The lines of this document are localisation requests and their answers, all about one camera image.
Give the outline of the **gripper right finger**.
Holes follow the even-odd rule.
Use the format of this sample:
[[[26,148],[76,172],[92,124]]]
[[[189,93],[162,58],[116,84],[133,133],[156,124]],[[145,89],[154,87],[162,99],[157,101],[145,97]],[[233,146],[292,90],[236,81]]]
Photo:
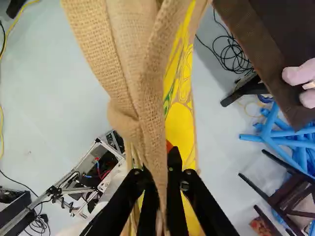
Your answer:
[[[166,141],[167,148],[167,227],[172,236],[188,236],[189,230],[182,195],[188,199],[193,213],[207,236],[237,236],[228,217],[210,193],[198,173],[182,170],[182,158],[177,146]]]

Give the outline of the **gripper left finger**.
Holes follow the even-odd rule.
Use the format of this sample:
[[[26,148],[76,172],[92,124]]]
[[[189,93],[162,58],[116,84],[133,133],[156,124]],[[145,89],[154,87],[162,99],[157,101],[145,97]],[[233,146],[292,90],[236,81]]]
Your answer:
[[[142,194],[144,199],[136,234],[156,236],[159,197],[153,177],[146,167],[129,171],[108,204],[90,221],[80,235],[119,236]]]

